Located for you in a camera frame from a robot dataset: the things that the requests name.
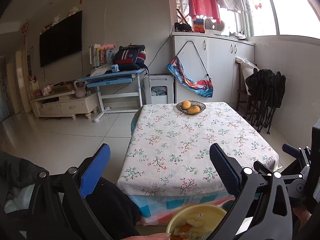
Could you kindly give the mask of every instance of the white bag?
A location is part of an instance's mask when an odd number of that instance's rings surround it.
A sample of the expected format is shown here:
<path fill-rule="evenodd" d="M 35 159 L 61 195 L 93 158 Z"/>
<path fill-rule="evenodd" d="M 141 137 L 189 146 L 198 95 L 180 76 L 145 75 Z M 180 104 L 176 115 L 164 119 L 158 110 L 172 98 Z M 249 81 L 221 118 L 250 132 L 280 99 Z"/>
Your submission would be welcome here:
<path fill-rule="evenodd" d="M 245 80 L 247 77 L 251 76 L 253 74 L 253 69 L 257 68 L 257 66 L 253 63 L 251 63 L 250 61 L 248 61 L 246 58 L 245 59 L 242 59 L 242 58 L 239 58 L 239 57 L 236 57 L 236 62 L 240 62 L 241 64 L 241 71 L 242 71 L 242 75 L 243 75 L 243 78 L 244 78 L 244 84 L 245 84 L 245 88 L 247 90 L 247 93 L 249 96 L 251 96 L 251 94 L 248 92 L 248 86 L 247 84 L 245 83 Z"/>

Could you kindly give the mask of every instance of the drawer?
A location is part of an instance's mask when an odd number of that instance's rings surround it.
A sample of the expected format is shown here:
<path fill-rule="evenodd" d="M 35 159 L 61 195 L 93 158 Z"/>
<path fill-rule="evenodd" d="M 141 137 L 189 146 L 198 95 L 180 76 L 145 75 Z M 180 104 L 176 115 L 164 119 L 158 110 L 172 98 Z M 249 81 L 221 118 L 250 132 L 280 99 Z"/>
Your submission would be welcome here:
<path fill-rule="evenodd" d="M 59 107 L 59 104 L 44 104 L 42 105 L 44 109 L 44 114 L 61 114 L 61 109 Z"/>
<path fill-rule="evenodd" d="M 60 103 L 64 114 L 88 114 L 90 113 L 85 100 Z"/>

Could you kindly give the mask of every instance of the children's desk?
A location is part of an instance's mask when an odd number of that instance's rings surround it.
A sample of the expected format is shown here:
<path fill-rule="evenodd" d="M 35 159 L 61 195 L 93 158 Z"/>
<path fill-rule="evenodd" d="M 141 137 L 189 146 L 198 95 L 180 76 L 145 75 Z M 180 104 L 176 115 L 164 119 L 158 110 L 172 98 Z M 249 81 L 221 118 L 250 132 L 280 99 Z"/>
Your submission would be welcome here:
<path fill-rule="evenodd" d="M 99 101 L 99 106 L 101 113 L 93 119 L 94 122 L 99 122 L 103 114 L 109 113 L 129 113 L 136 112 L 137 110 L 110 110 L 110 107 L 103 106 L 103 99 L 106 98 L 122 98 L 122 97 L 139 97 L 140 106 L 142 106 L 142 97 L 141 97 L 141 86 L 140 86 L 140 75 L 145 72 L 145 69 L 132 70 L 132 71 L 120 71 L 117 73 L 108 73 L 104 75 L 99 75 L 95 77 L 85 77 L 78 79 L 79 82 L 86 82 L 87 87 L 95 87 L 97 90 L 97 96 Z M 121 83 L 130 83 L 133 79 L 138 80 L 138 91 L 122 94 L 111 94 L 111 95 L 101 95 L 100 86 L 121 84 Z"/>

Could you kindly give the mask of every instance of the window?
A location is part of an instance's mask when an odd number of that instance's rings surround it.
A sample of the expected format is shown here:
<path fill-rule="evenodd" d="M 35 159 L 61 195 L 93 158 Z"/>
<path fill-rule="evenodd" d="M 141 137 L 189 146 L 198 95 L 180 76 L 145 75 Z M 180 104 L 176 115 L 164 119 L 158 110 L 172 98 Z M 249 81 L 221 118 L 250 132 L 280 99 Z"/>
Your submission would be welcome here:
<path fill-rule="evenodd" d="M 270 0 L 244 1 L 251 23 L 249 36 L 276 35 L 276 24 Z"/>
<path fill-rule="evenodd" d="M 320 39 L 320 21 L 308 0 L 273 0 L 279 33 Z"/>
<path fill-rule="evenodd" d="M 177 9 L 183 14 L 190 26 L 192 26 L 192 20 L 189 16 L 189 0 L 176 0 Z M 177 11 L 178 23 L 182 23 L 183 19 Z"/>
<path fill-rule="evenodd" d="M 320 21 L 308 0 L 244 2 L 247 36 L 301 35 L 320 39 Z"/>
<path fill-rule="evenodd" d="M 176 6 L 177 6 L 177 9 L 179 9 L 179 11 L 186 18 L 188 24 L 192 26 L 192 19 L 191 19 L 191 16 L 189 16 L 189 0 L 176 0 Z M 219 8 L 220 19 L 225 23 L 225 28 L 224 28 L 224 31 L 221 33 L 221 35 L 229 35 L 229 32 L 231 33 L 236 32 L 237 25 L 236 25 L 235 13 L 232 11 L 228 11 L 225 8 L 220 8 L 219 5 L 218 5 L 218 8 Z M 197 18 L 206 19 L 207 17 L 205 15 L 198 15 Z M 178 13 L 178 11 L 177 11 L 177 20 L 179 23 L 183 23 L 183 19 Z"/>

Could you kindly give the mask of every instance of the wooden chair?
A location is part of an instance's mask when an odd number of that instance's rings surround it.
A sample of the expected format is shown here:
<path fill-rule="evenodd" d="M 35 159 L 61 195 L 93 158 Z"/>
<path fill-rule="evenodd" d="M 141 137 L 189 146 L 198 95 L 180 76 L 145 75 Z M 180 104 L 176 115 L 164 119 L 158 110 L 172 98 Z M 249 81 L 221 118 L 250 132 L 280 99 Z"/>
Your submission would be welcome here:
<path fill-rule="evenodd" d="M 253 102 L 254 102 L 254 97 L 253 96 L 249 96 L 248 92 L 246 89 L 241 90 L 241 64 L 239 62 L 236 62 L 238 64 L 238 73 L 239 73 L 239 85 L 238 85 L 238 98 L 237 98 L 237 104 L 236 104 L 236 111 L 239 110 L 239 107 L 243 108 L 245 110 L 244 116 L 243 118 L 246 119 L 247 115 L 251 114 L 250 110 L 252 108 L 252 111 L 254 111 L 253 109 Z M 241 95 L 243 95 L 243 97 L 246 98 L 246 101 L 240 101 L 240 97 Z M 247 108 L 244 108 L 243 106 L 241 106 L 241 103 L 247 103 Z"/>

